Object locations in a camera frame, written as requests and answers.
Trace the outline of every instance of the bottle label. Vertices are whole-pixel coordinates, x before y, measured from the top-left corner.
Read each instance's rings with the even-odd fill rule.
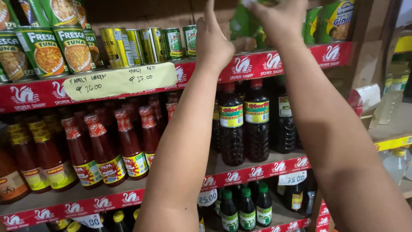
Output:
[[[389,90],[391,89],[391,85],[392,85],[392,78],[387,78],[385,80],[384,94],[387,94],[389,92]]]
[[[149,170],[143,152],[133,157],[123,157],[123,161],[129,176],[140,176]]]
[[[28,171],[22,171],[31,190],[36,191],[50,186],[44,171],[39,167]]]
[[[147,165],[149,166],[149,170],[150,170],[150,167],[152,166],[153,159],[155,158],[155,154],[146,154],[145,153],[145,156],[146,156]]]
[[[57,167],[45,169],[47,179],[52,189],[61,189],[77,179],[71,162],[67,161]]]
[[[222,202],[219,201],[219,200],[216,200],[216,201],[215,201],[215,212],[216,212],[219,216],[221,216],[221,214],[220,214],[220,203],[222,203]]]
[[[292,209],[298,210],[302,208],[303,192],[300,194],[292,194]]]
[[[2,201],[11,200],[22,195],[27,190],[27,186],[24,184],[18,171],[0,178],[0,199]]]
[[[392,79],[391,91],[402,91],[405,89],[409,75],[402,75],[401,78]]]
[[[99,168],[97,167],[96,161],[92,161],[90,163],[74,166],[77,176],[80,179],[80,183],[83,186],[90,186],[98,183],[103,179],[102,175],[99,172]]]
[[[97,166],[105,184],[112,184],[126,175],[123,159],[120,155],[109,162],[98,163]]]
[[[270,208],[256,207],[257,222],[263,225],[267,225],[272,221],[272,206]]]
[[[239,221],[237,217],[237,212],[233,216],[226,216],[222,214],[222,224],[223,228],[228,231],[228,232],[234,232],[237,231],[239,228]]]
[[[256,225],[256,211],[253,211],[253,213],[239,211],[239,219],[241,227],[247,230],[253,229]]]
[[[14,145],[30,141],[30,136],[28,135],[26,128],[21,124],[9,125],[7,131],[10,133],[10,138]]]
[[[203,220],[203,217],[202,217],[202,220],[200,220],[200,222],[199,222],[199,231],[200,232],[205,232],[206,231],[205,222]]]
[[[213,120],[219,121],[219,105],[217,100],[215,100],[215,107],[213,108]]]
[[[28,123],[27,125],[33,134],[35,142],[44,142],[52,138],[52,134],[43,120],[35,123]]]
[[[219,106],[220,125],[224,127],[238,127],[243,125],[243,106]]]
[[[269,121],[269,101],[267,102],[245,102],[246,122],[265,123]]]
[[[292,116],[292,110],[289,105],[289,97],[279,98],[279,116],[280,117],[290,117]]]

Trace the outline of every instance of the yellow can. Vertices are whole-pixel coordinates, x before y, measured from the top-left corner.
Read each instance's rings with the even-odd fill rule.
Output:
[[[134,64],[144,64],[142,39],[140,37],[139,31],[136,29],[127,29],[126,31],[130,42],[130,48],[133,54]]]
[[[145,64],[167,61],[166,46],[164,45],[165,37],[161,28],[149,27],[141,29],[140,36],[143,40]]]
[[[134,65],[130,42],[125,28],[100,28],[104,48],[109,56],[112,69]]]

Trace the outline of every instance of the price tag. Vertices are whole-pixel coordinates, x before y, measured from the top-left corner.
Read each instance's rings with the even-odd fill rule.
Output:
[[[286,175],[279,176],[279,183],[278,185],[297,185],[303,182],[307,177],[307,172],[300,171],[296,173],[289,173]]]
[[[209,206],[215,203],[217,198],[218,198],[218,192],[216,189],[212,189],[206,192],[201,192],[199,193],[197,204],[200,206]]]
[[[67,95],[84,101],[163,88],[178,82],[170,62],[80,74],[63,82]]]
[[[103,227],[98,213],[72,219],[92,229]]]

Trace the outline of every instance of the green can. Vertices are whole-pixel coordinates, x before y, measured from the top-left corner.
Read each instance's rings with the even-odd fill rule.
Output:
[[[322,9],[318,43],[332,43],[349,38],[355,0],[334,2]]]
[[[80,26],[57,26],[53,30],[70,73],[78,74],[96,69],[86,36]]]
[[[3,66],[0,63],[0,85],[1,84],[8,84],[11,81],[9,80],[9,77],[7,76],[6,72],[4,71]]]
[[[306,22],[304,24],[304,41],[305,44],[314,44],[317,34],[319,33],[319,17],[322,7],[309,9],[306,11]]]
[[[20,26],[10,0],[0,0],[0,31],[12,31]]]
[[[36,73],[14,31],[0,31],[0,63],[11,81],[36,79]]]
[[[183,27],[183,35],[185,36],[186,55],[188,58],[196,57],[196,25]]]
[[[19,3],[30,25],[50,27],[50,23],[38,0],[19,0]]]
[[[166,37],[167,59],[177,60],[183,58],[182,39],[179,28],[167,28],[163,30]]]
[[[79,25],[72,0],[40,0],[50,26]]]
[[[96,68],[104,68],[103,60],[100,58],[99,48],[97,47],[97,40],[94,32],[92,30],[83,30],[84,36],[86,37],[87,46],[89,47],[91,58],[93,59]]]
[[[14,31],[38,77],[54,78],[69,74],[50,27],[21,26]]]
[[[133,54],[133,62],[135,65],[144,64],[142,38],[139,30],[127,29],[127,38],[129,38],[130,49]]]
[[[149,27],[140,30],[143,40],[145,64],[155,64],[167,61],[164,35],[162,29]]]
[[[77,14],[77,20],[84,30],[91,30],[91,25],[87,21],[86,10],[84,9],[83,0],[73,0]]]

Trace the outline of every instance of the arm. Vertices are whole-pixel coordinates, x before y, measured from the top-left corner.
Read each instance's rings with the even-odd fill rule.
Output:
[[[207,2],[204,20],[197,22],[196,68],[160,139],[135,232],[199,230],[196,203],[209,156],[216,84],[234,54],[213,5]]]
[[[333,220],[343,231],[411,231],[411,209],[371,138],[302,40],[306,7],[288,0],[251,10],[279,50],[293,119]]]

